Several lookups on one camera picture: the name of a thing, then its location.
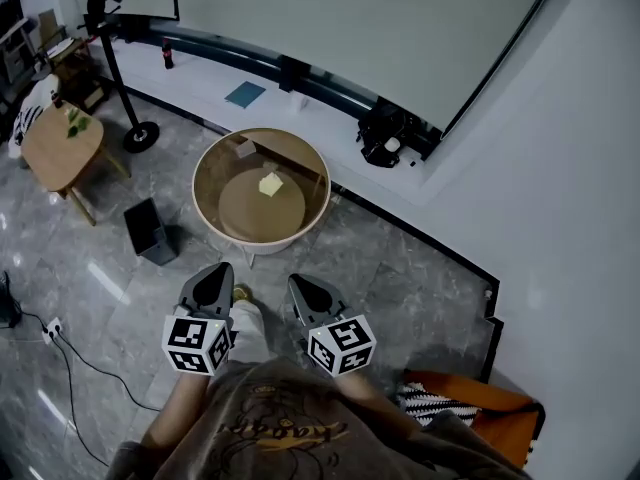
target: red bottle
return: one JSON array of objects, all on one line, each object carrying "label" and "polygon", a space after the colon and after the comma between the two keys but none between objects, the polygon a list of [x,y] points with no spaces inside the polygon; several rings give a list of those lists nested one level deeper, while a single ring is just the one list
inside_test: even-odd
[{"label": "red bottle", "polygon": [[60,98],[60,95],[57,92],[51,91],[51,101],[53,101],[53,105],[56,108],[62,107],[62,99]]},{"label": "red bottle", "polygon": [[164,67],[167,69],[171,69],[173,67],[171,43],[166,38],[162,40],[162,56],[164,57]]}]

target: projection screen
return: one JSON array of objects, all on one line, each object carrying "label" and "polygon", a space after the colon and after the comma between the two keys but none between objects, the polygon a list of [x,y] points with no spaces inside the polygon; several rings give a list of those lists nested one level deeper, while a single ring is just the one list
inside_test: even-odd
[{"label": "projection screen", "polygon": [[178,1],[183,27],[308,62],[445,129],[535,0]]}]

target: marble floor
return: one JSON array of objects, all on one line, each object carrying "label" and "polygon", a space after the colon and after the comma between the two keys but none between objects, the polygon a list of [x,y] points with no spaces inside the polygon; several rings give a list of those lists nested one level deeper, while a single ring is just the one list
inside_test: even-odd
[{"label": "marble floor", "polygon": [[[121,375],[139,400],[161,406],[176,379],[160,349],[164,316],[186,279],[225,260],[236,280],[252,287],[278,354],[305,364],[293,344],[299,336],[293,313],[283,302],[287,276],[305,272],[334,283],[367,315],[379,345],[366,373],[387,394],[406,367],[480,373],[492,331],[482,319],[483,280],[338,195],[312,232],[280,253],[256,257],[250,269],[238,249],[208,230],[191,202],[196,162],[219,136],[140,99],[133,104],[140,120],[160,125],[161,137],[147,152],[129,155],[120,146],[128,129],[120,100],[112,96],[96,112],[109,148],[133,176],[123,180],[100,160],[83,175],[78,188],[95,228],[10,162],[6,144],[0,147],[0,267],[23,309],[47,322],[59,317],[87,360]],[[124,226],[123,211],[149,196],[179,249],[163,267],[135,256]],[[154,413],[138,409],[117,381],[65,349],[77,425],[91,450],[109,462],[118,443],[138,439]],[[0,455],[15,477],[32,479],[35,471],[45,480],[102,478],[104,467],[68,423],[60,351],[42,342],[34,319],[0,331],[0,358]]]}]

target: black wheel base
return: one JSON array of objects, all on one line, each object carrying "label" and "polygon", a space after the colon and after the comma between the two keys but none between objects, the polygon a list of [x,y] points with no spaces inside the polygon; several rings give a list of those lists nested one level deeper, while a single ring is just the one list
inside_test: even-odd
[{"label": "black wheel base", "polygon": [[129,153],[142,153],[153,146],[160,136],[160,128],[156,123],[145,121],[136,128],[131,128],[124,136],[123,147]]}]

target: blue notebook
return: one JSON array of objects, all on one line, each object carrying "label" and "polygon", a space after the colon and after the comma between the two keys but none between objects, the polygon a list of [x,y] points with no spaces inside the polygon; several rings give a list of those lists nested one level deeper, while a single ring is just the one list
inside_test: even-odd
[{"label": "blue notebook", "polygon": [[265,90],[266,89],[264,87],[252,84],[251,82],[243,82],[240,87],[225,97],[225,100],[235,103],[242,108],[247,108],[251,102],[260,96]]}]

